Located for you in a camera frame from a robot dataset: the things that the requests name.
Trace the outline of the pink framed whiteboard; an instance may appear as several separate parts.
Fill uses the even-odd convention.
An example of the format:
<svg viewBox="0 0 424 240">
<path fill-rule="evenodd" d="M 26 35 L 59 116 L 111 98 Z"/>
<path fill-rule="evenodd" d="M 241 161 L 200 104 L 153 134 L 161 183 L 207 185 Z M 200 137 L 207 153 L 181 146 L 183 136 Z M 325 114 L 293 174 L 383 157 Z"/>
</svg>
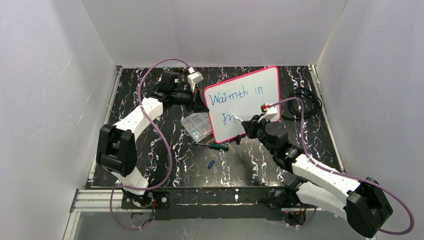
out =
<svg viewBox="0 0 424 240">
<path fill-rule="evenodd" d="M 281 100 L 279 69 L 269 66 L 208 86 L 203 96 L 214 141 L 226 142 L 245 133 L 236 118 L 249 121 L 262 113 L 263 104 Z"/>
</svg>

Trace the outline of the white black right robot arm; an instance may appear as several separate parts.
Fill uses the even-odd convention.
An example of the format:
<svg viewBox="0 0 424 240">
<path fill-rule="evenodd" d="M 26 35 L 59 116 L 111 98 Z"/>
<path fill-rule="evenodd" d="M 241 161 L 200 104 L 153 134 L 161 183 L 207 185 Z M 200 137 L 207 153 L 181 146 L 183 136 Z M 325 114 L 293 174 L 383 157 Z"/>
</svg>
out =
<svg viewBox="0 0 424 240">
<path fill-rule="evenodd" d="M 393 209 L 378 182 L 368 177 L 355 180 L 308 157 L 290 143 L 282 124 L 254 115 L 241 121 L 246 136 L 257 139 L 283 170 L 296 175 L 299 182 L 290 186 L 295 199 L 327 210 L 347 221 L 365 238 L 373 238 L 393 214 Z"/>
</svg>

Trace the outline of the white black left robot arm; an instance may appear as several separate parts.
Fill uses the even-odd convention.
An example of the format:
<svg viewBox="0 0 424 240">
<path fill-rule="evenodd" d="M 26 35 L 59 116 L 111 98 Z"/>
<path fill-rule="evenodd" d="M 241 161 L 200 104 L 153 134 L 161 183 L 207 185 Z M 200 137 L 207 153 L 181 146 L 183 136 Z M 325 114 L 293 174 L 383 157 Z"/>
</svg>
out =
<svg viewBox="0 0 424 240">
<path fill-rule="evenodd" d="M 136 141 L 153 120 L 173 105 L 185 106 L 190 113 L 207 113 L 197 83 L 203 80 L 200 72 L 190 67 L 186 79 L 177 71 L 164 71 L 161 80 L 147 90 L 141 105 L 115 124 L 104 124 L 99 130 L 96 164 L 117 177 L 124 190 L 142 196 L 153 190 L 137 168 Z"/>
</svg>

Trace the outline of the blue marker cap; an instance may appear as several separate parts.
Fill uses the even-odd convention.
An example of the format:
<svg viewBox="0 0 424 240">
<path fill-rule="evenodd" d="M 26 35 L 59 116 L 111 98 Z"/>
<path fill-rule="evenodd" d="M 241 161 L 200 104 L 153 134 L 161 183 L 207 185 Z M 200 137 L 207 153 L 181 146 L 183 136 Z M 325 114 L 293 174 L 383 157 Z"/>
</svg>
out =
<svg viewBox="0 0 424 240">
<path fill-rule="evenodd" d="M 208 169 L 211 169 L 213 166 L 214 166 L 214 164 L 215 164 L 215 160 L 212 160 L 208 165 L 207 165 L 207 168 Z"/>
</svg>

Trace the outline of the white blue marker pen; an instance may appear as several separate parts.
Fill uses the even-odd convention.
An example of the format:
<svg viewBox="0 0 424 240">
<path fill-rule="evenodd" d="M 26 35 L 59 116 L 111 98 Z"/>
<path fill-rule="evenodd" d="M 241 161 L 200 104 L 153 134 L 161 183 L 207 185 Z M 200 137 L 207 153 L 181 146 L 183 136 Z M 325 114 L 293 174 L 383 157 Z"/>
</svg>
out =
<svg viewBox="0 0 424 240">
<path fill-rule="evenodd" d="M 243 122 L 243 120 L 240 118 L 240 117 L 238 117 L 238 116 L 236 116 L 236 115 L 233 115 L 232 116 L 235 120 L 237 120 L 238 122 Z"/>
</svg>

